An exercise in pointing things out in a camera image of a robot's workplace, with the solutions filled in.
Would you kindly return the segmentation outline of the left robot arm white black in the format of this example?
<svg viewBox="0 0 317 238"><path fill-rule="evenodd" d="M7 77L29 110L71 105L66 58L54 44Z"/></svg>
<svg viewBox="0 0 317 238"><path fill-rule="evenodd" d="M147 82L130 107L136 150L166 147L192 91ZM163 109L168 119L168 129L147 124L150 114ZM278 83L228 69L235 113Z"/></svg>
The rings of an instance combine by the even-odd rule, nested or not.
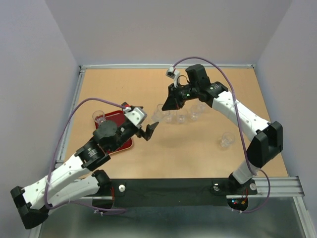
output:
<svg viewBox="0 0 317 238"><path fill-rule="evenodd" d="M51 209L83 196L110 191L110 179L98 168L110 160L110 152L117 150L132 136L150 140L158 122L149 124L146 130L125 119L121 126L111 120L102 122L93 137L79 148L51 174L26 187L16 186L10 194L24 228L32 229L43 223Z"/></svg>

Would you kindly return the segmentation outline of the clear glass from corner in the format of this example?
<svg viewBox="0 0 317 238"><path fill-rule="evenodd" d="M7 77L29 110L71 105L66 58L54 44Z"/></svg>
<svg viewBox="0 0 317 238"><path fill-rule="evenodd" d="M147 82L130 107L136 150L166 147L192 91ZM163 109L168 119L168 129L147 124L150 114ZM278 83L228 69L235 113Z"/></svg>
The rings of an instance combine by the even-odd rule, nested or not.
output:
<svg viewBox="0 0 317 238"><path fill-rule="evenodd" d="M105 113L101 110L95 111L92 114L92 119L95 122L95 126L98 127L102 122L106 121Z"/></svg>

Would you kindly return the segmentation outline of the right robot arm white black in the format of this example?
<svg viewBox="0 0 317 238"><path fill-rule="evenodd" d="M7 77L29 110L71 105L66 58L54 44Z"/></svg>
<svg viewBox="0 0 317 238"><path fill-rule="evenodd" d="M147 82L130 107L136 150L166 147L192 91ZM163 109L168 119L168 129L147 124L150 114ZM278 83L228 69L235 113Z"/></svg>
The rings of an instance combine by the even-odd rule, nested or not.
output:
<svg viewBox="0 0 317 238"><path fill-rule="evenodd" d="M228 188L233 193L240 193L245 189L246 182L283 150L283 127L277 121L268 122L257 116L235 98L233 90L228 90L222 83L212 83L201 64L192 65L185 71L187 84L181 85L180 72L174 67L167 70L166 76L173 79L173 83L168 87L168 97L162 110L179 110L185 102L198 99L238 127L240 135L247 137L250 145L243 147L245 161L230 175Z"/></svg>

